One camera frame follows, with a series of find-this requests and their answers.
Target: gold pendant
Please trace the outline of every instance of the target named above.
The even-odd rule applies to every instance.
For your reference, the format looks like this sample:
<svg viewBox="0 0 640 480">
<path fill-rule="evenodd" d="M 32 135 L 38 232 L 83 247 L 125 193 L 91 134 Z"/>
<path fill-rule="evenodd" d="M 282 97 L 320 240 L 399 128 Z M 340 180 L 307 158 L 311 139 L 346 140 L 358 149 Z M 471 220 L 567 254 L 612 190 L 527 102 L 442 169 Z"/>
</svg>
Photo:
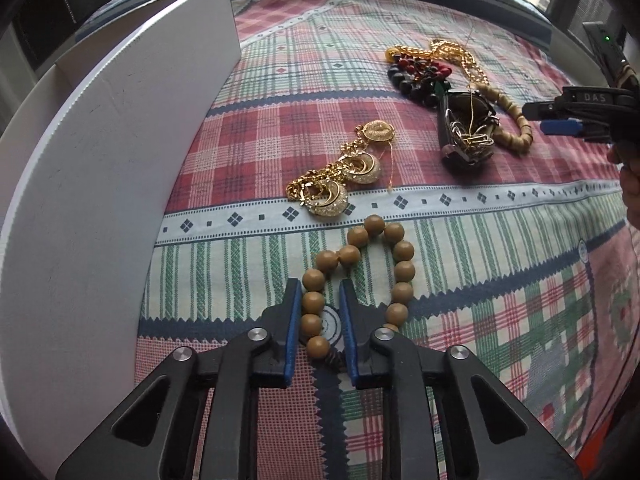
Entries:
<svg viewBox="0 0 640 480">
<path fill-rule="evenodd" d="M 374 142 L 389 142 L 395 137 L 396 131 L 391 124 L 375 120 L 362 127 L 362 134 Z"/>
<path fill-rule="evenodd" d="M 343 155 L 338 160 L 346 160 L 351 162 L 353 169 L 350 170 L 345 178 L 356 184 L 372 184 L 380 178 L 382 167 L 377 157 L 367 152 L 358 155 Z"/>
<path fill-rule="evenodd" d="M 313 187 L 319 192 L 309 198 L 305 197 L 305 190 L 302 191 L 301 202 L 314 215 L 318 216 L 338 216 L 349 205 L 347 190 L 335 180 L 322 180 Z"/>
</svg>

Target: human hand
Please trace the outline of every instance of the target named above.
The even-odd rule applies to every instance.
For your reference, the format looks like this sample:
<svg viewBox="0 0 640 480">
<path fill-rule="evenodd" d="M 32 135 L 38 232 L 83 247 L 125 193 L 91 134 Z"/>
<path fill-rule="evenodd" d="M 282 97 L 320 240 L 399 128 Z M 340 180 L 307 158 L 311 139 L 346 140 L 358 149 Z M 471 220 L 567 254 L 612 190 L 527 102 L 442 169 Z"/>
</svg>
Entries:
<svg viewBox="0 0 640 480">
<path fill-rule="evenodd" d="M 607 152 L 607 160 L 612 164 L 620 164 L 620 156 L 612 146 Z M 622 202 L 626 205 L 626 218 L 636 229 L 640 229 L 640 158 L 636 157 L 620 171 Z"/>
</svg>

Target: silver screw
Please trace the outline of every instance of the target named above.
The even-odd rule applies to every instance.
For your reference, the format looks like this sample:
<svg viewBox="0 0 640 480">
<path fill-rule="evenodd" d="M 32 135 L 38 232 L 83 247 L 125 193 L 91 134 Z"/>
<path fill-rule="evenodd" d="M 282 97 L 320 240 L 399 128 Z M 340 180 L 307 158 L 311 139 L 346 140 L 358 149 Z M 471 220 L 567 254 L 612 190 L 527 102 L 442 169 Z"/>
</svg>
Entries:
<svg viewBox="0 0 640 480">
<path fill-rule="evenodd" d="M 454 359 L 466 359 L 469 357 L 469 348 L 462 345 L 454 345 L 449 351 L 451 352 L 451 357 Z"/>
<path fill-rule="evenodd" d="M 251 341 L 262 341 L 267 337 L 267 331 L 263 328 L 252 328 L 246 334 Z"/>
<path fill-rule="evenodd" d="M 180 348 L 176 348 L 174 350 L 173 356 L 176 361 L 187 361 L 191 359 L 193 355 L 193 350 L 188 348 L 187 346 L 181 346 Z"/>
<path fill-rule="evenodd" d="M 380 341 L 389 341 L 394 338 L 394 331 L 389 328 L 379 328 L 374 332 L 374 335 L 380 339 Z"/>
</svg>

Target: wooden bead bracelet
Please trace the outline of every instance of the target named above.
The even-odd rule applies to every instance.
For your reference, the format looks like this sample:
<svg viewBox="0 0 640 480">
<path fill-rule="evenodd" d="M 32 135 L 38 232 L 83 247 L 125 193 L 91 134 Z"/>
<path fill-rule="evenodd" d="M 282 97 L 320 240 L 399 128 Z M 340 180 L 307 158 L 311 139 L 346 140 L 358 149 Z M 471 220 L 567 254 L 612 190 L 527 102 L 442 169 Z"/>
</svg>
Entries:
<svg viewBox="0 0 640 480">
<path fill-rule="evenodd" d="M 384 233 L 385 241 L 392 245 L 392 254 L 397 262 L 394 267 L 396 284 L 391 289 L 392 303 L 385 313 L 385 327 L 395 332 L 406 321 L 409 310 L 406 304 L 414 296 L 411 280 L 415 276 L 415 267 L 411 263 L 414 257 L 414 246 L 404 240 L 404 228 L 398 223 L 385 224 L 378 215 L 371 215 L 364 221 L 364 226 L 357 226 L 347 232 L 347 245 L 334 252 L 320 251 L 316 254 L 316 265 L 302 276 L 302 285 L 306 293 L 302 296 L 303 316 L 300 320 L 300 332 L 306 336 L 306 353 L 312 359 L 324 359 L 331 351 L 331 345 L 321 336 L 324 309 L 322 290 L 327 276 L 341 264 L 345 269 L 351 269 L 360 261 L 360 249 L 378 235 Z"/>
</svg>

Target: white cardboard panel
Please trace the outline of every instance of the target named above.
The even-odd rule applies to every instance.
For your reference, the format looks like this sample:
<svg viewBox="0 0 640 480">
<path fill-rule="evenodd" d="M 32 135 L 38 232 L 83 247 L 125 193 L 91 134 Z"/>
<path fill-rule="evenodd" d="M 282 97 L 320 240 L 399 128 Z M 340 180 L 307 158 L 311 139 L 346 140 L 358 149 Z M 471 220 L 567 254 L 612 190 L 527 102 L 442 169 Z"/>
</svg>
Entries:
<svg viewBox="0 0 640 480">
<path fill-rule="evenodd" d="M 171 4 L 87 75 L 18 182 L 0 234 L 0 403 L 50 478 L 134 386 L 164 208 L 239 57 L 230 0 Z"/>
<path fill-rule="evenodd" d="M 151 0 L 99 28 L 45 72 L 0 137 L 0 227 L 33 149 L 71 92 L 124 38 L 176 0 Z"/>
</svg>

